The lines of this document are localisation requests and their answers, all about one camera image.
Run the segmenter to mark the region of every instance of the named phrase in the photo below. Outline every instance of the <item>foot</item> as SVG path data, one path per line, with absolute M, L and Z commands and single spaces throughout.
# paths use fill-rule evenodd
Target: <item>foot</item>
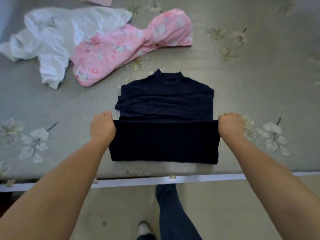
M 151 230 L 146 222 L 140 222 L 138 225 L 138 236 L 152 234 Z

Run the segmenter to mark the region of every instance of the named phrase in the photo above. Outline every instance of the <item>person's right hand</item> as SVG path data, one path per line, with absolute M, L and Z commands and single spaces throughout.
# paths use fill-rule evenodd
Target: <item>person's right hand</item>
M 225 113 L 220 115 L 218 119 L 218 132 L 224 141 L 232 137 L 244 136 L 244 122 L 237 113 Z
M 108 147 L 116 135 L 116 127 L 110 110 L 96 114 L 90 123 L 91 141 Z

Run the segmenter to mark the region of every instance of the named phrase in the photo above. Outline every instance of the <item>dark blue pants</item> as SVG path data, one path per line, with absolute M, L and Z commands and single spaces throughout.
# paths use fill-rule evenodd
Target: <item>dark blue pants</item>
M 175 184 L 157 185 L 155 196 L 160 207 L 161 240 L 202 240 L 182 208 Z M 137 240 L 157 239 L 153 234 L 146 234 Z

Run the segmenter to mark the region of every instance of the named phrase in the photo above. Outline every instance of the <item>blue jeans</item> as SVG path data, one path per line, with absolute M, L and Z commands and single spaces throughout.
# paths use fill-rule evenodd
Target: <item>blue jeans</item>
M 160 207 L 161 240 L 202 240 L 182 208 L 175 184 L 157 185 L 155 196 Z M 146 234 L 137 240 L 157 239 L 153 234 Z

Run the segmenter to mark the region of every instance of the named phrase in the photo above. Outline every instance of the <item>tiled floor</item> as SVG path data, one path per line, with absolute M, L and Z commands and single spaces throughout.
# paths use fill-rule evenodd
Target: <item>tiled floor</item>
M 320 176 L 301 180 L 320 195 Z M 246 180 L 177 185 L 185 212 L 203 240 L 281 239 Z M 160 238 L 155 186 L 90 190 L 72 240 L 135 240 L 140 221 Z

